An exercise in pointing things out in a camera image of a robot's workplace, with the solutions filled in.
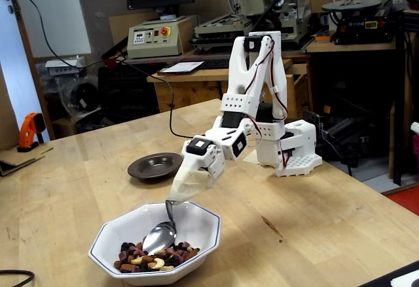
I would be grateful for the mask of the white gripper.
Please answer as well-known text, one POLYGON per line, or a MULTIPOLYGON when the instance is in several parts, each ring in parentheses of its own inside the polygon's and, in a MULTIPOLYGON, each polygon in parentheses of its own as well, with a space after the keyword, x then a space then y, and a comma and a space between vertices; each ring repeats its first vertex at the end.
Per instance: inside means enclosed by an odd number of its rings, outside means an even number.
POLYGON ((212 180, 218 180, 225 167, 222 149, 212 140, 193 138, 182 149, 182 167, 189 172, 204 171, 212 180))

